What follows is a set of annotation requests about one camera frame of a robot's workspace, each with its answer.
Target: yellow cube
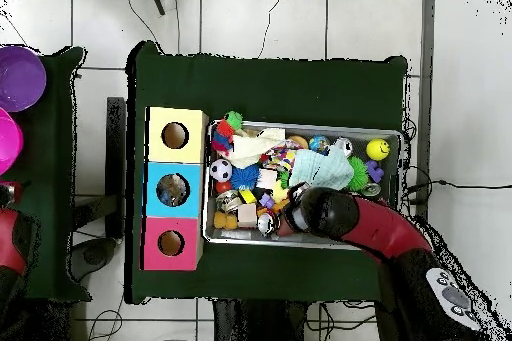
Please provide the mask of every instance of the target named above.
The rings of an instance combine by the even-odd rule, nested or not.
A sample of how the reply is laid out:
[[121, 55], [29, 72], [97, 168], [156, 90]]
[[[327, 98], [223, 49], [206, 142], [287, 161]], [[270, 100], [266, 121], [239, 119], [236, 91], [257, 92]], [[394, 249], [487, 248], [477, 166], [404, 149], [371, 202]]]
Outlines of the yellow cube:
[[240, 197], [242, 197], [246, 204], [256, 203], [256, 197], [254, 197], [250, 190], [239, 190], [238, 194], [240, 194]]
[[208, 117], [201, 110], [149, 107], [148, 159], [163, 163], [203, 163]]

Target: green cloth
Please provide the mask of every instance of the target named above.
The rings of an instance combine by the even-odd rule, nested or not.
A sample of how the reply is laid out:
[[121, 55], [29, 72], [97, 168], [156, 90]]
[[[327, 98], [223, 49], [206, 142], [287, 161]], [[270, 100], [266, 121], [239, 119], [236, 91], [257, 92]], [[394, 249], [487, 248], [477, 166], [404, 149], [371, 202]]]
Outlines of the green cloth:
[[2, 180], [31, 184], [12, 206], [34, 221], [27, 272], [27, 297], [89, 300], [68, 275], [74, 191], [73, 71], [83, 57], [74, 47], [43, 56], [46, 89], [32, 107], [11, 113], [23, 131], [23, 150]]
[[128, 218], [134, 212], [127, 296], [131, 283], [134, 302], [148, 296], [379, 299], [377, 266], [358, 250], [206, 243], [196, 271], [139, 270], [144, 111], [200, 109], [219, 119], [235, 110], [250, 121], [401, 130], [406, 67], [403, 57], [361, 62], [165, 56], [152, 42], [139, 44], [128, 61], [128, 73], [135, 73], [128, 103], [135, 161], [128, 162], [134, 177], [127, 178], [133, 183]]

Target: green spiky ball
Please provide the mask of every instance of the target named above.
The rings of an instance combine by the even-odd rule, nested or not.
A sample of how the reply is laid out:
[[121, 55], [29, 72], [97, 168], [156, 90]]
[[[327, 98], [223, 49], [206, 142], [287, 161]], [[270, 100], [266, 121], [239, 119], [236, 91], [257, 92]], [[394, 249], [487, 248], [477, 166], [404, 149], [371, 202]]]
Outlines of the green spiky ball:
[[231, 110], [224, 115], [224, 119], [235, 131], [242, 127], [242, 115]]
[[347, 185], [350, 191], [360, 191], [368, 183], [368, 172], [366, 165], [359, 157], [349, 157], [348, 162], [352, 169], [354, 169], [354, 176]]

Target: soccer ball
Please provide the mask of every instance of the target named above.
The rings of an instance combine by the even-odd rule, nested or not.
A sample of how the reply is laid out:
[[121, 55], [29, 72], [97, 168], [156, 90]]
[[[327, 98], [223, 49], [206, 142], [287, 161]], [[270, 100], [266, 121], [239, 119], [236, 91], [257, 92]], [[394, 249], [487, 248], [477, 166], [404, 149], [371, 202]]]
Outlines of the soccer ball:
[[210, 166], [210, 175], [219, 182], [229, 181], [233, 174], [233, 167], [225, 159], [218, 159]]

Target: colorful box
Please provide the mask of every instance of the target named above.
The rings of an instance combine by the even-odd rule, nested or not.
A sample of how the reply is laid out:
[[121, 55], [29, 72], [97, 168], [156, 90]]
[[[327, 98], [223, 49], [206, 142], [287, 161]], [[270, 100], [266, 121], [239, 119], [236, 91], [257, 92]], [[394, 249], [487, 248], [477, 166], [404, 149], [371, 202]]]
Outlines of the colorful box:
[[[149, 125], [149, 139], [145, 139], [149, 161], [203, 163], [208, 117], [202, 111], [149, 107], [146, 123]], [[170, 148], [164, 143], [164, 129], [172, 123], [179, 124], [185, 131], [185, 143], [181, 148]]]
[[[203, 165], [149, 162], [146, 216], [197, 218], [201, 214], [203, 195]], [[171, 207], [162, 203], [156, 187], [165, 175], [181, 175], [187, 183], [188, 197], [179, 206]]]
[[[200, 219], [198, 218], [146, 218], [143, 238], [143, 267], [146, 271], [193, 271], [203, 253]], [[179, 254], [168, 256], [159, 247], [160, 236], [175, 231], [182, 239]]]

